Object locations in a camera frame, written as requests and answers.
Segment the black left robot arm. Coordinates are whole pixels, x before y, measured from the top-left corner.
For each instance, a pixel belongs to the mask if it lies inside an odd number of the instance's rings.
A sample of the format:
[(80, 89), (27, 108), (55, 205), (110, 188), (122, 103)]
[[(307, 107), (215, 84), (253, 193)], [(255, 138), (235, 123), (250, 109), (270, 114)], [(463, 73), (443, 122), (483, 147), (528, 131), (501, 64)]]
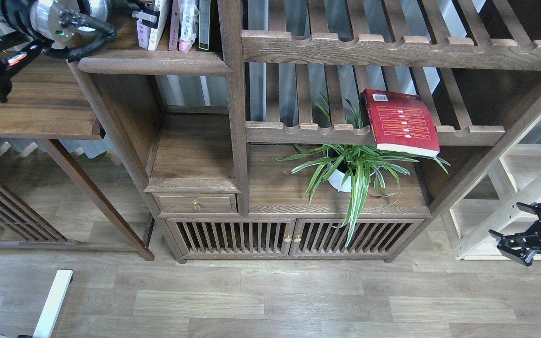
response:
[(11, 78), (37, 56), (81, 60), (114, 41), (129, 18), (152, 27), (161, 21), (143, 0), (0, 0), (0, 103)]

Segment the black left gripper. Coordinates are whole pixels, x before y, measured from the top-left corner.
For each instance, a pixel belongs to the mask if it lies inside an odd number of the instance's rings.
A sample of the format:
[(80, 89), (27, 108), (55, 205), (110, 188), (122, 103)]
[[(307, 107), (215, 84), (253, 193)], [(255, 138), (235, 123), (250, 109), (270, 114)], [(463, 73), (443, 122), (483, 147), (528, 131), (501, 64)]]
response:
[(159, 9), (146, 0), (37, 0), (31, 5), (30, 24), (33, 30), (46, 39), (54, 41), (54, 47), (65, 47), (75, 33), (96, 36), (92, 28), (60, 24), (62, 13), (82, 13), (101, 21), (107, 21), (115, 28), (122, 28), (132, 17), (141, 20), (142, 25), (157, 29)]

